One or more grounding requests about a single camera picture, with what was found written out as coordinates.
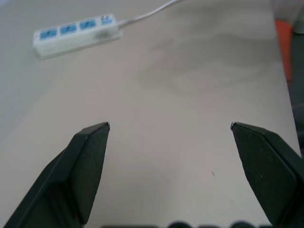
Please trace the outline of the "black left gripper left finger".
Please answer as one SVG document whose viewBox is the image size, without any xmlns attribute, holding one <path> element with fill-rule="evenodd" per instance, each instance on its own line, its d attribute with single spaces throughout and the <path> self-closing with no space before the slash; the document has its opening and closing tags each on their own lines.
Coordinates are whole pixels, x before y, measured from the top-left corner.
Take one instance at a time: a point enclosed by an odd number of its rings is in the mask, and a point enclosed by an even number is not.
<svg viewBox="0 0 304 228">
<path fill-rule="evenodd" d="M 101 180 L 108 122 L 76 133 L 40 173 L 4 228 L 83 228 Z"/>
</svg>

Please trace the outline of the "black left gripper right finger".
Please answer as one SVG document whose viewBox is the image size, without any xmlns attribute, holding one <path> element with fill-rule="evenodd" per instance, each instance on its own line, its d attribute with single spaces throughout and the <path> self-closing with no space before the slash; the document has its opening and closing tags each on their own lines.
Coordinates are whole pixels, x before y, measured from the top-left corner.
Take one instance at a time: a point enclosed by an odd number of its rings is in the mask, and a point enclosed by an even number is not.
<svg viewBox="0 0 304 228">
<path fill-rule="evenodd" d="M 233 122 L 246 179 L 269 222 L 304 226 L 304 159 L 276 133 Z"/>
</svg>

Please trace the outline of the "white power strip blue sockets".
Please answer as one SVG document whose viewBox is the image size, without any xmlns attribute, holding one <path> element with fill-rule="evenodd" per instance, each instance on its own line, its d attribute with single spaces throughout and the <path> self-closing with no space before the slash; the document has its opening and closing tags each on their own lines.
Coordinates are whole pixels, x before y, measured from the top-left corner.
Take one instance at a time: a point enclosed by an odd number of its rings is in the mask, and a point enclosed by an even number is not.
<svg viewBox="0 0 304 228">
<path fill-rule="evenodd" d="M 122 31 L 112 14 L 34 32 L 33 48 L 41 59 L 119 39 Z"/>
</svg>

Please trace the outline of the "orange object beside table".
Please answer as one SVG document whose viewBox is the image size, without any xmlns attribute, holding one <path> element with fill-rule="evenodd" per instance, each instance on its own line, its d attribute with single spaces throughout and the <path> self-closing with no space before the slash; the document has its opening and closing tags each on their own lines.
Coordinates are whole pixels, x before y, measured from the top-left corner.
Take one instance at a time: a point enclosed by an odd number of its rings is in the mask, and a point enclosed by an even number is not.
<svg viewBox="0 0 304 228">
<path fill-rule="evenodd" d="M 291 40 L 292 40 L 292 26 L 283 20 L 275 20 L 275 27 L 277 31 L 277 38 L 281 52 L 284 72 L 287 83 L 291 81 Z"/>
</svg>

